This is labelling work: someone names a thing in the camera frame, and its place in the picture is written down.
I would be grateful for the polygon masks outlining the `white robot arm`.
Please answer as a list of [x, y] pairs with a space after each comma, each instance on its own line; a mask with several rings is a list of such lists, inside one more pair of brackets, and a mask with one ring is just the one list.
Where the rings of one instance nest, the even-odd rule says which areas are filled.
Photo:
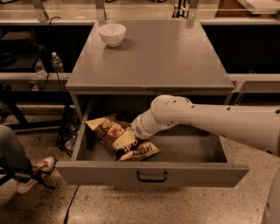
[[171, 95], [160, 95], [150, 101], [145, 97], [119, 96], [114, 105], [141, 138], [188, 125], [280, 156], [277, 108], [194, 104], [184, 97]]

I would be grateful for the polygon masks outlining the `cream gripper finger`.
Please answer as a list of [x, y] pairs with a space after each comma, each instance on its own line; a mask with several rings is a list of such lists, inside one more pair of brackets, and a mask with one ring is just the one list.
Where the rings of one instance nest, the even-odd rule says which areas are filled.
[[126, 147], [129, 148], [135, 140], [135, 134], [127, 130], [113, 142], [112, 146], [115, 150], [125, 149]]

